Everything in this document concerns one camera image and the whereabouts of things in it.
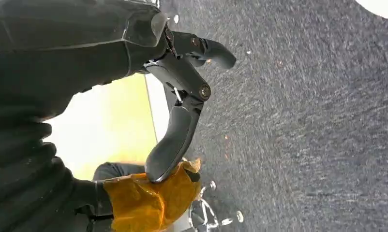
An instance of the screw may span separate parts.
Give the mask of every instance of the screw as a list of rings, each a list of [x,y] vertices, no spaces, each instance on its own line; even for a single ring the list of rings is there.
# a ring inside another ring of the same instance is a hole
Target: screw
[[[211,96],[211,88],[208,85],[202,85],[200,88],[200,96],[207,100]]]
[[[194,46],[200,45],[200,39],[195,37],[191,39],[191,42],[193,43]]]

